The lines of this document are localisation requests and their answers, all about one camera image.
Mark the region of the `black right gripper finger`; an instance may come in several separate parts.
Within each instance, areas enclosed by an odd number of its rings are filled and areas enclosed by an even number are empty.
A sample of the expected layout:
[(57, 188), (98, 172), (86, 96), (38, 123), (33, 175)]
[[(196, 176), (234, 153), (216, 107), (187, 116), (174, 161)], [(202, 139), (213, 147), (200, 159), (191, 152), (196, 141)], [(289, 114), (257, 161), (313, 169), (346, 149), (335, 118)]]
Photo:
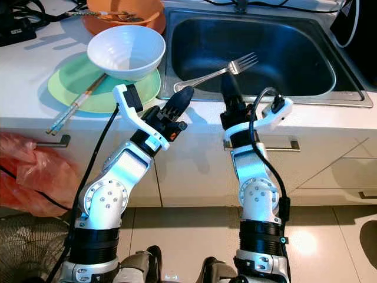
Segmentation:
[(221, 94), (224, 105), (242, 106), (242, 92), (238, 88), (236, 78), (232, 74), (223, 74), (221, 77)]

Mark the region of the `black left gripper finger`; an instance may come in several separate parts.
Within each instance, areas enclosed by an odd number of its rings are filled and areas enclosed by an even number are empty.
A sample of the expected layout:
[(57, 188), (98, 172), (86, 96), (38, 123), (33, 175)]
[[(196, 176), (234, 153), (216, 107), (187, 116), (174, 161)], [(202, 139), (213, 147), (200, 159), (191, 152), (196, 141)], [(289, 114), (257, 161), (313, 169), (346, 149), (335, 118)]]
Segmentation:
[(175, 94), (167, 100), (165, 105), (163, 105), (162, 113), (166, 115), (168, 119), (180, 118), (186, 108), (189, 107), (193, 96), (194, 87), (184, 87), (181, 91), (175, 92)]

